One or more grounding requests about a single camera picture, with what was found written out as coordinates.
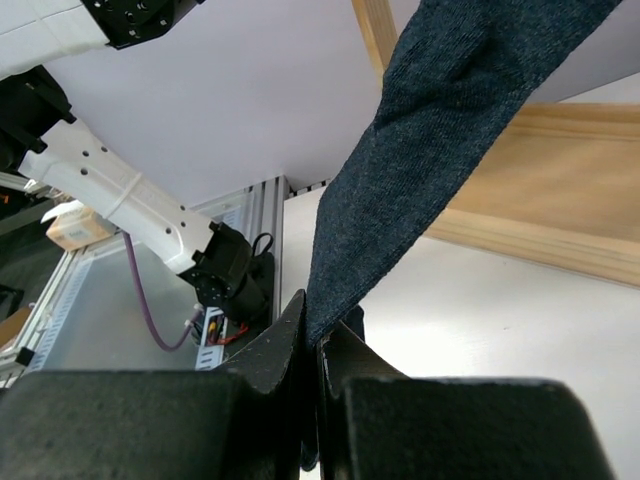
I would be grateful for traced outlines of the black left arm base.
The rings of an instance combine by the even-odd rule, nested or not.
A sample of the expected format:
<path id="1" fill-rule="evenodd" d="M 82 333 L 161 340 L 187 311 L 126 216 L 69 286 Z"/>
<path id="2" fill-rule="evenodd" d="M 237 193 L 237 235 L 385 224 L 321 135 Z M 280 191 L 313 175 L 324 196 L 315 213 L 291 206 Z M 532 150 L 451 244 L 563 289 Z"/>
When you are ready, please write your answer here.
<path id="1" fill-rule="evenodd" d="M 256 339 L 272 322 L 275 258 L 262 252 L 250 263 L 239 293 L 223 309 L 206 308 L 197 323 L 196 370 L 211 370 Z"/>

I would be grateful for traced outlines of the dark navy sock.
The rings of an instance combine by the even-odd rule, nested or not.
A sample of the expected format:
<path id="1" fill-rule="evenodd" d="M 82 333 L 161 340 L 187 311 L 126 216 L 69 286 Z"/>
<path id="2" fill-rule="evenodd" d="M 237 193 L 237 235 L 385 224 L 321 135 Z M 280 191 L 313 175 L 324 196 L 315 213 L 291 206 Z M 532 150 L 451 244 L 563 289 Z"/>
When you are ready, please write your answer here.
<path id="1" fill-rule="evenodd" d="M 615 9 L 612 1 L 423 1 L 371 124 L 317 210 L 307 343 L 338 322 L 445 209 L 497 137 Z M 357 479 L 609 479 L 580 402 L 539 379 L 355 376 L 327 405 Z"/>

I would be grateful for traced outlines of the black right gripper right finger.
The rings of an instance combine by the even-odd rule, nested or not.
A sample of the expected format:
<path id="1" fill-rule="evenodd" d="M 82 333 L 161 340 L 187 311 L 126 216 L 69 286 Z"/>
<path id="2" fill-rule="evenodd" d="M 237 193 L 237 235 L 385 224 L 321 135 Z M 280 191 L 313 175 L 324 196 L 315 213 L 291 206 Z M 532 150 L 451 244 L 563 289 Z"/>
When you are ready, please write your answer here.
<path id="1" fill-rule="evenodd" d="M 611 479 L 581 401 L 540 378 L 412 379 L 344 325 L 319 345 L 325 479 Z"/>

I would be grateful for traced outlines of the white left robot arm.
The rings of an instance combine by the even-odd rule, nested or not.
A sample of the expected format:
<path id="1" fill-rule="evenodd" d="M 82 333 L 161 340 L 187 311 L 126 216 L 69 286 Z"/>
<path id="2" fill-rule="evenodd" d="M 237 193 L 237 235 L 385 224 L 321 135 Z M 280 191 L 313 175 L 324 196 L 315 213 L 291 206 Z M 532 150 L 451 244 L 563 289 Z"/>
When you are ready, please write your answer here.
<path id="1" fill-rule="evenodd" d="M 167 34 L 191 1 L 5 1 L 1 5 L 1 153 L 146 245 L 198 301 L 242 325 L 269 312 L 274 260 L 195 212 L 122 160 L 73 114 L 49 61 Z"/>

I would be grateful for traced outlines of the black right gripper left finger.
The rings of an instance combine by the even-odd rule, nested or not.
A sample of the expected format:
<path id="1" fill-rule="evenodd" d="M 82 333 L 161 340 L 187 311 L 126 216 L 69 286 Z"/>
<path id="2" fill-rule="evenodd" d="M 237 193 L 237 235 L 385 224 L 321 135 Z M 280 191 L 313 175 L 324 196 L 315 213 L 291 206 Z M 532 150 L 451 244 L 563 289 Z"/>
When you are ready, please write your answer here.
<path id="1" fill-rule="evenodd" d="M 209 371 L 41 371 L 1 399 L 5 479 L 295 479 L 306 296 Z"/>

